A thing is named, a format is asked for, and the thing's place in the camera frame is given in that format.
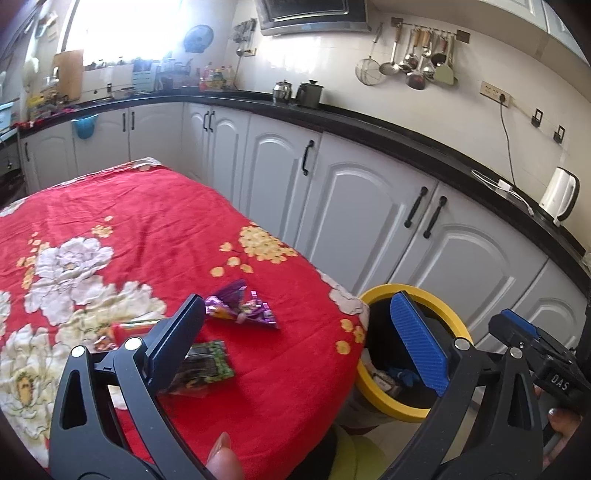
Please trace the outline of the person's left hand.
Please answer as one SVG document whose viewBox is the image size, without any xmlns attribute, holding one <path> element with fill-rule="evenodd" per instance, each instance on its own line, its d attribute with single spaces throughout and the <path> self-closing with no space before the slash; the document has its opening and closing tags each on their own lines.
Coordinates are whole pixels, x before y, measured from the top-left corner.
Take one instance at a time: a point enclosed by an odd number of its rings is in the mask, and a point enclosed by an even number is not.
<svg viewBox="0 0 591 480">
<path fill-rule="evenodd" d="M 217 480 L 243 480 L 242 463 L 231 449 L 231 440 L 222 432 L 209 452 L 206 468 Z"/>
</svg>

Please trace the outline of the person's right hand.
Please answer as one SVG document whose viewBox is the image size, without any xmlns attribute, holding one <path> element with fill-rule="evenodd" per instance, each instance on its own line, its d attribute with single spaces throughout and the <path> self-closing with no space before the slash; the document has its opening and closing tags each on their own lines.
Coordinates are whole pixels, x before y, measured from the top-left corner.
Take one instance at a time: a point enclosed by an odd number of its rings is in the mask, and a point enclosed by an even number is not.
<svg viewBox="0 0 591 480">
<path fill-rule="evenodd" d="M 559 439 L 553 444 L 552 449 L 545 448 L 543 456 L 544 469 L 559 456 L 583 420 L 581 415 L 557 406 L 552 406 L 547 410 L 546 418 L 548 425 Z"/>
</svg>

